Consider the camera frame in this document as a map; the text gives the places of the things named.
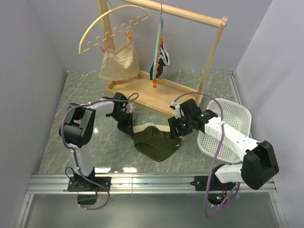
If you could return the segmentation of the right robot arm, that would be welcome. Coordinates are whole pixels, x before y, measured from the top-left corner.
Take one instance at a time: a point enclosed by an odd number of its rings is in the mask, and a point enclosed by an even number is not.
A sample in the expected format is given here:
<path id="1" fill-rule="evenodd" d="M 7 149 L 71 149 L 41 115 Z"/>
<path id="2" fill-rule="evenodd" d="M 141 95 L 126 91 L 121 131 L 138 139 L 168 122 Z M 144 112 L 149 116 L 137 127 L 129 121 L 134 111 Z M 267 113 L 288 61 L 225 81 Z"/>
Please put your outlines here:
<path id="1" fill-rule="evenodd" d="M 216 99 L 216 110 L 202 111 L 193 99 L 172 102 L 175 116 L 168 119 L 170 138 L 177 139 L 198 130 L 200 134 L 219 141 L 219 146 L 230 149 L 239 159 L 238 164 L 213 168 L 210 186 L 219 190 L 226 183 L 240 182 L 258 190 L 279 172 L 272 144 L 259 142 L 244 135 L 224 121 L 224 100 Z"/>

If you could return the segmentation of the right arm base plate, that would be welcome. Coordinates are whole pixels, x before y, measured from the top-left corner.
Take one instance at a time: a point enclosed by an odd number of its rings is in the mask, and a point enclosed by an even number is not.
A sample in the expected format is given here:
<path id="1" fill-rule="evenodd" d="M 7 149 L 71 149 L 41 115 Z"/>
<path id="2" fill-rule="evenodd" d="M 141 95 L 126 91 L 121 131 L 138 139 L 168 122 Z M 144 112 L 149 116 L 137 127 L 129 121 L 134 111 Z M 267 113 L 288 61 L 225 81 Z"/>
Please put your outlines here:
<path id="1" fill-rule="evenodd" d="M 195 176 L 194 181 L 190 182 L 190 185 L 195 187 L 195 191 L 206 191 L 207 182 L 208 176 Z M 209 185 L 209 191 L 232 190 L 235 186 L 236 183 L 221 183 L 216 176 L 212 176 Z"/>

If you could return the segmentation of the green wire hanger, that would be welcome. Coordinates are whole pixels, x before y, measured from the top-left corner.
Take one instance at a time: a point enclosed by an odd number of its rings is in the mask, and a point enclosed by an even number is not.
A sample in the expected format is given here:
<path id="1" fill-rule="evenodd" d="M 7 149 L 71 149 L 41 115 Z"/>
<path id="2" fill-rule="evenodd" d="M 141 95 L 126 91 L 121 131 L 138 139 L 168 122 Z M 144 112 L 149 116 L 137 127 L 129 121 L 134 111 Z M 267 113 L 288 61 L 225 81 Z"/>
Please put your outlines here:
<path id="1" fill-rule="evenodd" d="M 156 39 L 156 46 L 155 46 L 155 54 L 154 54 L 154 62 L 153 62 L 153 70 L 152 70 L 152 80 L 156 79 L 156 65 L 157 65 L 157 57 L 158 57 L 158 50 L 159 50 L 159 44 L 160 44 L 160 36 L 162 33 L 163 28 L 163 18 L 162 18 L 162 3 L 160 7 L 160 23 L 158 27 L 158 33 L 157 33 L 157 39 Z"/>

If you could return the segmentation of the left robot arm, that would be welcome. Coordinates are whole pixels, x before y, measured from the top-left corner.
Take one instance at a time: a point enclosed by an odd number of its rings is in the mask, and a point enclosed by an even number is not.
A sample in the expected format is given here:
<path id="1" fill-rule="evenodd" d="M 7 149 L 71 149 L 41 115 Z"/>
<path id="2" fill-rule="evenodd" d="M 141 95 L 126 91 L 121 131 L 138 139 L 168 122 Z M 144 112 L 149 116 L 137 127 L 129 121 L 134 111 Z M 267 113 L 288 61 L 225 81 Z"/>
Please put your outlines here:
<path id="1" fill-rule="evenodd" d="M 70 182 L 81 191 L 108 191 L 106 184 L 98 183 L 95 178 L 88 144 L 93 135 L 95 120 L 102 116 L 116 120 L 118 130 L 132 137 L 132 100 L 117 92 L 114 97 L 103 97 L 92 103 L 69 105 L 59 128 L 59 136 L 63 145 L 71 151 L 75 164 Z"/>

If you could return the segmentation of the olive green underwear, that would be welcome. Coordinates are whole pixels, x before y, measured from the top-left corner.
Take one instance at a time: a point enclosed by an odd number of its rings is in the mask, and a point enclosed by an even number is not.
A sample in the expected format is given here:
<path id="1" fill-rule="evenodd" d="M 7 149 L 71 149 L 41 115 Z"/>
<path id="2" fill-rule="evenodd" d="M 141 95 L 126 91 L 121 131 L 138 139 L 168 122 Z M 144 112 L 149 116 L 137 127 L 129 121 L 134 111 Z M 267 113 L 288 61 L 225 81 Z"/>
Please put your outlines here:
<path id="1" fill-rule="evenodd" d="M 133 127 L 133 142 L 137 151 L 153 161 L 161 162 L 172 156 L 180 147 L 182 139 L 171 139 L 170 127 L 146 123 Z"/>

